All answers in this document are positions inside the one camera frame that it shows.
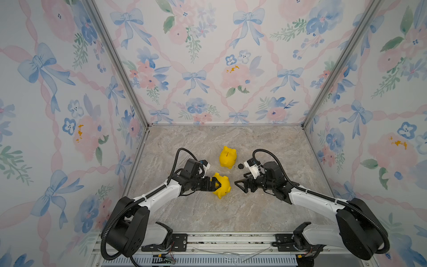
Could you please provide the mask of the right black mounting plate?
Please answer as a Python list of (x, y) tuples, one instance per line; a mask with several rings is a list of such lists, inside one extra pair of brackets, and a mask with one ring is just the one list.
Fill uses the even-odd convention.
[(272, 247), (278, 248), (281, 252), (317, 252), (323, 251), (322, 245), (309, 244), (302, 235), (294, 234), (276, 234), (275, 241), (271, 243)]

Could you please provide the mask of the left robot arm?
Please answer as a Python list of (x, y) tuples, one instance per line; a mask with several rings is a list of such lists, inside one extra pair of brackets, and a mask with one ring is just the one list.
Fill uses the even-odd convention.
[(149, 224), (150, 215), (166, 203), (197, 191), (216, 192), (223, 183), (219, 174), (206, 176), (207, 161), (188, 159), (182, 169), (172, 169), (168, 179), (157, 188), (133, 199), (124, 196), (116, 204), (101, 232), (101, 255), (111, 261), (123, 255), (131, 258), (141, 247), (163, 250), (171, 246), (173, 230), (157, 222)]

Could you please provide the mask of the yellow piggy bank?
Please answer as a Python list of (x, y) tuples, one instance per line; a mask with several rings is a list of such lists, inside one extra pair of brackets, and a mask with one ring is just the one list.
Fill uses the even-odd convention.
[(228, 195), (231, 191), (230, 180), (227, 176), (221, 176), (218, 172), (215, 173), (214, 177), (216, 178), (216, 186), (218, 188), (213, 192), (219, 199), (222, 199)]
[(232, 169), (233, 166), (235, 165), (236, 159), (237, 159), (236, 149), (231, 149), (231, 148), (228, 148), (227, 146), (224, 146), (219, 156), (220, 166), (228, 169)]

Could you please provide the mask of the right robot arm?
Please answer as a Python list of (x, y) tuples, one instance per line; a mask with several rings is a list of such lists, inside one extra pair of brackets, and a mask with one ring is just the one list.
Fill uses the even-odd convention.
[(290, 205), (302, 206), (333, 221), (332, 225), (301, 223), (289, 238), (277, 238), (272, 245), (279, 249), (310, 252), (316, 258), (326, 246), (345, 248), (362, 260), (390, 249), (388, 233), (365, 202), (332, 198), (289, 181), (277, 162), (261, 164), (250, 159), (238, 165), (248, 169), (235, 185), (243, 192), (260, 189)]

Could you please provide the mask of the right aluminium corner post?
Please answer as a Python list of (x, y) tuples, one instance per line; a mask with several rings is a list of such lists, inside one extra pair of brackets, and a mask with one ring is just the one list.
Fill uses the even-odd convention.
[(375, 14), (378, 12), (377, 9), (382, 4), (382, 1), (369, 1), (365, 12), (359, 20), (359, 24), (353, 30), (350, 38), (348, 39), (348, 44), (342, 50), (341, 55), (336, 61), (334, 68), (331, 71), (330, 77), (326, 80), (325, 85), (320, 90), (318, 96), (316, 97), (312, 107), (309, 109), (309, 113), (306, 116), (305, 120), (302, 122), (301, 127), (303, 130), (309, 128), (311, 121), (314, 120), (316, 112), (321, 106), (323, 100), (326, 98), (327, 94), (330, 91), (330, 88), (337, 80), (338, 76), (341, 74), (342, 69), (346, 66), (349, 61), (352, 53), (355, 50), (355, 47), (362, 39), (363, 35), (367, 31), (367, 28), (371, 24), (372, 20), (375, 17)]

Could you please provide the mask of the left aluminium corner post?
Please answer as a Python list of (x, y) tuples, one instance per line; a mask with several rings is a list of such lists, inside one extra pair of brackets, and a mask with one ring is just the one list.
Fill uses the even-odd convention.
[(114, 47), (112, 38), (109, 34), (109, 31), (106, 28), (106, 25), (96, 5), (96, 2), (92, 0), (83, 0), (82, 2), (84, 7), (88, 9), (89, 16), (91, 17), (94, 23), (95, 29), (99, 31), (99, 34), (101, 36), (101, 40), (104, 43), (106, 52), (110, 60), (112, 61), (112, 65), (115, 68), (117, 75), (125, 88), (125, 91), (129, 95), (130, 101), (136, 110), (137, 116), (141, 120), (143, 127), (145, 129), (148, 129), (149, 123), (147, 122), (146, 117), (143, 114), (143, 110), (137, 98), (137, 94), (132, 88), (129, 78), (125, 74), (125, 68), (120, 60), (117, 50)]

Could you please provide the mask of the black mounting plate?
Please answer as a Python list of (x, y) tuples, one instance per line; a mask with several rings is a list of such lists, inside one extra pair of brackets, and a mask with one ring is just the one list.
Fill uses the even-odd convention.
[(172, 252), (185, 252), (187, 249), (187, 234), (171, 234), (166, 237), (166, 239), (159, 245), (152, 244), (141, 247), (143, 252), (156, 252), (156, 253), (165, 253), (168, 251)]
[(323, 251), (322, 245), (309, 244), (302, 235), (294, 234), (276, 234), (275, 241), (271, 243), (272, 247), (278, 248), (281, 252), (317, 252)]

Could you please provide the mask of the aluminium corner post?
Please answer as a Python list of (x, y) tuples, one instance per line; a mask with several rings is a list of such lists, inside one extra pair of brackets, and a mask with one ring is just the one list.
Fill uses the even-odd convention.
[(342, 69), (346, 66), (349, 61), (352, 53), (355, 50), (355, 47), (362, 39), (363, 35), (367, 31), (367, 28), (371, 24), (372, 20), (375, 17), (375, 14), (378, 12), (377, 9), (382, 4), (382, 1), (369, 1), (365, 12), (359, 20), (359, 24), (353, 30), (350, 38), (348, 39), (348, 44), (342, 50), (341, 55), (336, 61), (334, 68), (331, 71), (330, 77), (326, 80), (325, 85), (320, 90), (318, 96), (316, 97), (312, 107), (309, 109), (309, 113), (306, 116), (305, 120), (302, 122), (301, 127), (303, 130), (309, 128), (311, 121), (314, 120), (316, 112), (321, 106), (323, 100), (326, 98), (327, 94), (330, 91), (330, 88), (337, 80), (338, 76), (341, 74)]
[(112, 38), (109, 34), (109, 31), (106, 28), (106, 25), (96, 5), (96, 2), (92, 0), (83, 0), (82, 2), (84, 7), (88, 9), (89, 16), (91, 17), (94, 23), (95, 29), (99, 31), (99, 34), (101, 36), (101, 40), (104, 43), (106, 52), (110, 60), (112, 61), (112, 65), (115, 68), (117, 75), (125, 88), (125, 91), (129, 95), (130, 101), (136, 110), (137, 116), (141, 120), (143, 127), (145, 129), (148, 129), (149, 123), (147, 122), (146, 117), (143, 114), (143, 110), (137, 98), (137, 94), (132, 88), (129, 78), (125, 74), (125, 68), (120, 60), (117, 50), (114, 47)]

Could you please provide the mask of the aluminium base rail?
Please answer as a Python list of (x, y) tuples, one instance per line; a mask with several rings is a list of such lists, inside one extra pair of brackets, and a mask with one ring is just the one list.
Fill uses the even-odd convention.
[(298, 259), (298, 252), (272, 247), (274, 232), (189, 232), (162, 258), (138, 250), (133, 259), (120, 256), (107, 261), (97, 243), (88, 267), (377, 267), (375, 259), (360, 260), (338, 247), (325, 247), (312, 262)]

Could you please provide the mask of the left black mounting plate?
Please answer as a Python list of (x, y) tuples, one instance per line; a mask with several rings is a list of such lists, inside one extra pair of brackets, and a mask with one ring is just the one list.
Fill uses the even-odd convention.
[(187, 249), (187, 234), (171, 234), (166, 237), (166, 239), (159, 245), (152, 244), (141, 247), (143, 252), (156, 252), (156, 253), (165, 253), (168, 251), (172, 252), (185, 252)]

